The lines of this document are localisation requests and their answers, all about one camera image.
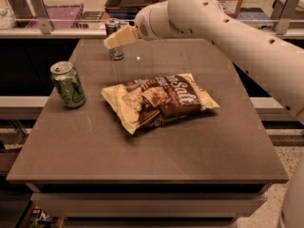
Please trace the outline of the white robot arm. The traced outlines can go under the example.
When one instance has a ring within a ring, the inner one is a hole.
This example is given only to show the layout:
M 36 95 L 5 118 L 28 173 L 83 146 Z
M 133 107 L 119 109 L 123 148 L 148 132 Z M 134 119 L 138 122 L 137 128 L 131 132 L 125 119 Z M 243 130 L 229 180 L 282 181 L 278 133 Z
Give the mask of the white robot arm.
M 104 45 L 190 37 L 212 43 L 304 124 L 304 49 L 231 18 L 217 0 L 167 0 L 147 6 L 133 27 L 118 29 Z

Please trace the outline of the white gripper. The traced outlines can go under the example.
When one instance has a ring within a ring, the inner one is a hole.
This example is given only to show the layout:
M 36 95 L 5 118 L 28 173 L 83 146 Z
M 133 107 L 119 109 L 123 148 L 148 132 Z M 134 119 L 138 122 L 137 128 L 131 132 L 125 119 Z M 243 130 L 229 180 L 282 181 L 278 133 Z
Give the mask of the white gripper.
M 125 26 L 104 39 L 108 49 L 130 45 L 138 41 L 169 38 L 172 35 L 167 12 L 168 2 L 160 2 L 141 9 L 135 17 L 135 27 Z

